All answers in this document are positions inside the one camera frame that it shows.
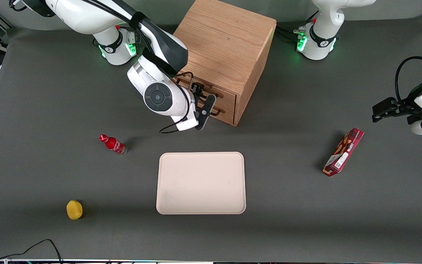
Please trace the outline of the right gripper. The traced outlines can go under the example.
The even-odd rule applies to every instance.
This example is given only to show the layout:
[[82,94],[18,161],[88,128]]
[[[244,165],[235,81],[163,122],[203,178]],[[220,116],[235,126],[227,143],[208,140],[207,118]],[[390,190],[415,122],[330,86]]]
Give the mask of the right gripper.
[[215,95],[206,96],[204,94],[204,88],[204,85],[192,83],[193,99],[186,109],[185,115],[176,121],[176,128],[178,131],[192,128],[199,131],[204,129],[217,101]]

